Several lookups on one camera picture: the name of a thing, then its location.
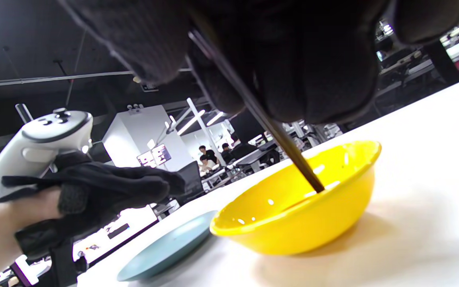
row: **controller button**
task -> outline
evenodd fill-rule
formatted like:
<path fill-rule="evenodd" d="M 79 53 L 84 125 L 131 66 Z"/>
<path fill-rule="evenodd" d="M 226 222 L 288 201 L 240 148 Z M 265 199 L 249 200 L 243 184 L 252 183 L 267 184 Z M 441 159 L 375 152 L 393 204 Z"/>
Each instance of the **controller button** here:
<path fill-rule="evenodd" d="M 45 149 L 31 149 L 27 147 L 22 150 L 22 156 L 27 161 L 48 163 L 54 159 L 56 152 Z"/>
<path fill-rule="evenodd" d="M 71 114 L 65 108 L 55 109 L 53 113 L 56 114 L 56 118 L 68 118 L 69 116 L 71 116 Z"/>
<path fill-rule="evenodd" d="M 46 118 L 41 118 L 40 120 L 38 120 L 39 122 L 42 122 L 42 125 L 43 126 L 48 126 L 50 124 L 52 124 L 53 122 L 51 120 L 48 120 Z"/>

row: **bowl rim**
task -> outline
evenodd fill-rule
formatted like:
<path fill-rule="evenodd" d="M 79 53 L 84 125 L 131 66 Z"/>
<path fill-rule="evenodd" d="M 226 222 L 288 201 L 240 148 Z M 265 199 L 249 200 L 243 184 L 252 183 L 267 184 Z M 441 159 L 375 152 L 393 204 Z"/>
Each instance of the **bowl rim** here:
<path fill-rule="evenodd" d="M 269 218 L 264 218 L 262 220 L 255 221 L 251 224 L 244 225 L 244 226 L 239 226 L 239 227 L 231 227 L 231 228 L 222 228 L 222 227 L 217 227 L 215 224 L 215 220 L 224 212 L 224 210 L 228 207 L 228 205 L 232 204 L 235 200 L 237 200 L 240 196 L 242 196 L 244 193 L 246 193 L 249 189 L 255 187 L 257 184 L 261 183 L 263 180 L 266 180 L 264 178 L 263 180 L 260 180 L 253 186 L 249 187 L 244 191 L 242 194 L 240 194 L 235 200 L 232 202 L 228 203 L 223 209 L 221 209 L 217 214 L 215 214 L 214 218 L 212 218 L 212 221 L 210 222 L 210 232 L 216 236 L 236 236 L 236 235 L 243 235 L 243 234 L 248 234 L 251 232 L 256 231 L 257 228 L 262 228 L 264 225 L 281 220 L 282 218 L 286 217 L 289 214 L 295 214 L 297 212 L 300 212 L 302 209 L 307 207 L 308 205 L 311 205 L 314 202 L 326 200 L 331 194 L 333 194 L 335 191 L 341 189 L 342 187 L 345 187 L 349 183 L 353 182 L 356 178 L 359 178 L 362 176 L 364 173 L 366 173 L 373 165 L 375 165 L 375 162 L 379 158 L 381 151 L 382 151 L 382 145 L 380 142 L 374 141 L 374 140 L 356 140 L 353 142 L 348 142 L 344 143 L 342 145 L 336 145 L 334 147 L 331 147 L 330 149 L 325 149 L 323 151 L 320 151 L 319 153 L 315 154 L 313 157 L 318 156 L 319 154 L 323 152 L 327 152 L 331 149 L 335 149 L 337 147 L 342 147 L 344 145 L 373 145 L 375 147 L 375 150 L 373 151 L 373 154 L 371 158 L 366 162 L 358 171 L 353 173 L 350 177 L 348 177 L 346 180 L 340 182 L 337 186 L 335 186 L 333 189 L 326 189 L 322 193 L 313 193 L 313 195 L 309 196 L 308 198 L 305 198 L 304 200 L 299 201 L 299 203 L 293 205 L 292 207 L 288 207 L 287 209 L 283 210 L 282 212 L 275 214 L 273 216 L 270 216 Z M 280 169 L 279 171 L 275 172 L 278 173 L 288 167 L 291 167 L 293 163 L 290 163 L 288 166 Z"/>

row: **blue plate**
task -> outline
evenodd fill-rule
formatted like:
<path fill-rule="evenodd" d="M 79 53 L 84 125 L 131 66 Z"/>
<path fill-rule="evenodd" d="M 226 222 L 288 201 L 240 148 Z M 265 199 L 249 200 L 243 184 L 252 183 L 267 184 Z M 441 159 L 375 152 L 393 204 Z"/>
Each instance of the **blue plate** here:
<path fill-rule="evenodd" d="M 186 222 L 143 249 L 118 273 L 117 280 L 134 281 L 154 276 L 188 255 L 210 234 L 210 211 Z"/>

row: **human hand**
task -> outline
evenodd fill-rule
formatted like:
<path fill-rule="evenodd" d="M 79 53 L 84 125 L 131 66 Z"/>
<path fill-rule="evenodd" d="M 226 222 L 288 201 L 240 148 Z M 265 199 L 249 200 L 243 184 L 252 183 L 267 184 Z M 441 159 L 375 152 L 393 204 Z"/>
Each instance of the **human hand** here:
<path fill-rule="evenodd" d="M 60 194 L 59 187 L 49 187 L 30 197 L 6 203 L 11 209 L 9 214 L 11 214 L 15 230 L 40 221 L 60 218 L 62 216 L 58 210 Z"/>
<path fill-rule="evenodd" d="M 196 7 L 220 49 L 273 118 L 344 122 L 365 111 L 379 73 L 375 27 L 388 5 L 406 44 L 434 41 L 459 20 L 459 0 L 58 0 L 142 83 L 173 80 L 189 54 L 213 105 L 234 114 L 240 95 L 191 45 Z"/>
<path fill-rule="evenodd" d="M 27 227 L 27 231 L 16 237 L 28 258 L 40 258 L 50 246 L 94 233 L 124 209 L 142 208 L 166 196 L 184 194 L 185 182 L 177 173 L 151 167 L 118 168 L 85 162 L 84 157 L 79 152 L 57 159 L 64 167 L 46 178 L 2 178 L 8 187 L 32 186 L 0 198 L 0 202 L 15 205 L 18 212 L 27 215 L 20 222 L 21 229 Z M 26 211 L 30 206 L 37 208 Z"/>

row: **ceiling light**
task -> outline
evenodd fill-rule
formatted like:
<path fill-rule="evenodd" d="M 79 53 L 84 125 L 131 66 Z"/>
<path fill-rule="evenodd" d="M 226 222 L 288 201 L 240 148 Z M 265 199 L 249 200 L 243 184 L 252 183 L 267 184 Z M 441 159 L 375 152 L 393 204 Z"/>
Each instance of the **ceiling light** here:
<path fill-rule="evenodd" d="M 218 118 L 222 117 L 222 115 L 224 115 L 224 113 L 219 112 L 215 117 L 213 117 L 209 122 L 206 123 L 206 126 L 213 124 L 216 120 L 218 120 Z"/>
<path fill-rule="evenodd" d="M 199 113 L 194 116 L 186 125 L 184 125 L 179 131 L 178 135 L 180 136 L 183 134 L 194 122 L 197 121 L 197 119 L 204 114 L 204 110 L 199 111 Z"/>

